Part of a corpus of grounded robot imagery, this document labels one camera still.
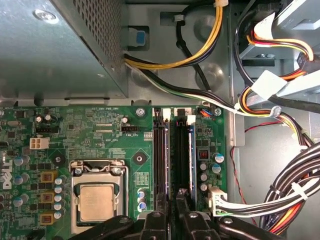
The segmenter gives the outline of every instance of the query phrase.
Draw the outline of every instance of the motherboard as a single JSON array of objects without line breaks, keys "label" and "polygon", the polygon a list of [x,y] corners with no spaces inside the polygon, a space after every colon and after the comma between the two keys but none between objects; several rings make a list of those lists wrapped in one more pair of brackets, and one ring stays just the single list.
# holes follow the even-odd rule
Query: motherboard
[{"label": "motherboard", "polygon": [[173,203],[181,188],[205,212],[207,189],[227,185],[223,112],[198,106],[4,107],[0,156],[1,240],[67,240],[117,215],[137,220],[157,193]]}]

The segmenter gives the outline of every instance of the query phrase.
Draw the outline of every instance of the perforated metal grille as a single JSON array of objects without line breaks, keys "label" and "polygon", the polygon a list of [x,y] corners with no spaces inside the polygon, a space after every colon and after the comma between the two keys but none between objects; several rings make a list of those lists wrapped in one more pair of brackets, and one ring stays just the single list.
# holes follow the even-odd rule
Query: perforated metal grille
[{"label": "perforated metal grille", "polygon": [[119,76],[122,0],[73,0],[73,4]]}]

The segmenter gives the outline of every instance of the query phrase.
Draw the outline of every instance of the white power connector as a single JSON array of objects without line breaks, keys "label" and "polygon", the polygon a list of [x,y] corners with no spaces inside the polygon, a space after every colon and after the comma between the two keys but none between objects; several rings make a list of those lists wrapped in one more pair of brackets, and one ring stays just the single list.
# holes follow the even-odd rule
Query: white power connector
[{"label": "white power connector", "polygon": [[220,205],[221,198],[227,200],[228,194],[217,186],[212,186],[208,189],[207,204],[214,217],[221,217],[219,213],[223,212],[222,210],[217,209],[217,207]]},{"label": "white power connector", "polygon": [[29,148],[31,150],[41,150],[49,148],[49,137],[33,137],[30,138]]}]

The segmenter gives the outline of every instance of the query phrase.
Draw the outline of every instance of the cpu socket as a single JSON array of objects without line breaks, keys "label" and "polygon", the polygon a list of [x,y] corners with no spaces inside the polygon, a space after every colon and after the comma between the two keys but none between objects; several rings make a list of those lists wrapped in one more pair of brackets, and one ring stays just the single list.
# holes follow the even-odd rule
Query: cpu socket
[{"label": "cpu socket", "polygon": [[128,214],[129,169],[123,160],[75,160],[69,170],[72,234]]}]

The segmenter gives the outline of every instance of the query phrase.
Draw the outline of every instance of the screw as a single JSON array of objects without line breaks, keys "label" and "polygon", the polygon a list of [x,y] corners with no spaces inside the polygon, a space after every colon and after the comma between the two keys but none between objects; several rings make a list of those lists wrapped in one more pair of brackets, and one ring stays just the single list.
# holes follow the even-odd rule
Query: screw
[{"label": "screw", "polygon": [[48,24],[56,24],[59,19],[56,17],[56,15],[54,15],[53,13],[51,12],[48,12],[48,11],[43,11],[43,10],[40,10],[40,9],[36,9],[33,11],[33,15],[41,20],[41,21],[44,21]]},{"label": "screw", "polygon": [[139,107],[135,113],[139,116],[139,117],[143,117],[146,113],[146,111],[142,108],[142,107]]},{"label": "screw", "polygon": [[121,218],[120,221],[119,221],[119,223],[121,223],[121,224],[125,224],[127,222],[129,222],[129,219],[126,218],[126,217]]},{"label": "screw", "polygon": [[231,218],[226,217],[225,219],[223,219],[223,222],[224,222],[225,224],[232,224],[234,221],[232,221]]},{"label": "screw", "polygon": [[195,219],[195,218],[198,217],[198,214],[195,213],[195,212],[191,212],[191,213],[189,214],[189,217],[192,218],[192,219]]},{"label": "screw", "polygon": [[222,111],[221,111],[221,108],[216,108],[214,111],[213,111],[213,114],[215,116],[220,116],[222,114]]},{"label": "screw", "polygon": [[158,218],[161,216],[161,214],[159,212],[154,212],[152,216],[154,216],[155,218]]},{"label": "screw", "polygon": [[113,167],[113,168],[111,169],[111,171],[112,171],[114,174],[116,174],[116,175],[122,174],[122,170],[121,170],[120,167]]},{"label": "screw", "polygon": [[82,174],[82,169],[81,168],[76,168],[74,170],[74,173],[77,174],[77,175],[81,175]]}]

